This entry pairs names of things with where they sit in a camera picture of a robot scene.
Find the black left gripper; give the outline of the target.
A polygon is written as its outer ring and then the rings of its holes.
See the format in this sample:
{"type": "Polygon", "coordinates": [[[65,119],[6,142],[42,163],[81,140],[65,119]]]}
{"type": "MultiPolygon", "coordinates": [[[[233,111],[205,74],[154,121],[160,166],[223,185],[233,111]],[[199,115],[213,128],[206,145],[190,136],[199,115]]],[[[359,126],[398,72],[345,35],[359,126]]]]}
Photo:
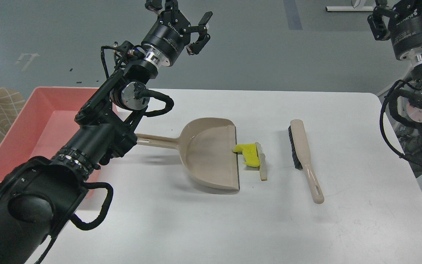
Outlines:
{"type": "Polygon", "coordinates": [[[212,11],[206,12],[197,26],[190,26],[189,20],[179,10],[177,0],[165,0],[165,3],[163,0],[146,0],[145,8],[159,16],[141,45],[162,52],[166,57],[165,66],[173,66],[186,45],[189,55],[198,55],[209,42],[208,22],[213,16],[212,11]],[[195,32],[198,39],[190,44],[190,34],[195,32]]]}

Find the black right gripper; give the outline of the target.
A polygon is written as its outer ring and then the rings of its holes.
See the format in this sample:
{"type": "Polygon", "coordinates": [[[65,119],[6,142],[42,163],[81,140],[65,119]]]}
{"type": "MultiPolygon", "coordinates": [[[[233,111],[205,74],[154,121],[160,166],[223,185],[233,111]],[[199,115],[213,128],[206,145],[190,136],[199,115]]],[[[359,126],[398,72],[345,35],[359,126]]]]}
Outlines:
{"type": "Polygon", "coordinates": [[[375,0],[372,15],[367,18],[373,37],[377,41],[391,40],[395,58],[405,60],[406,54],[422,47],[422,0],[375,0]],[[388,28],[383,20],[390,18],[388,28]]]}

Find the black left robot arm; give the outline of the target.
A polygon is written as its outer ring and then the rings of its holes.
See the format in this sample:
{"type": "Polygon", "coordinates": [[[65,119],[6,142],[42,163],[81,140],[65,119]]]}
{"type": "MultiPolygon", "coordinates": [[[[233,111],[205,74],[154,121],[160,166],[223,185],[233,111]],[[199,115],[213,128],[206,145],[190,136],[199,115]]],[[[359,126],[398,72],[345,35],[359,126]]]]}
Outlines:
{"type": "Polygon", "coordinates": [[[206,12],[192,26],[177,0],[148,0],[157,20],[141,44],[101,47],[106,81],[75,116],[79,130],[51,159],[37,156],[15,167],[0,183],[0,264],[24,264],[47,238],[40,264],[62,229],[98,227],[106,218],[113,187],[89,176],[136,145],[143,117],[168,113],[174,101],[147,89],[161,66],[171,67],[183,50],[197,55],[210,40],[206,12]]]}

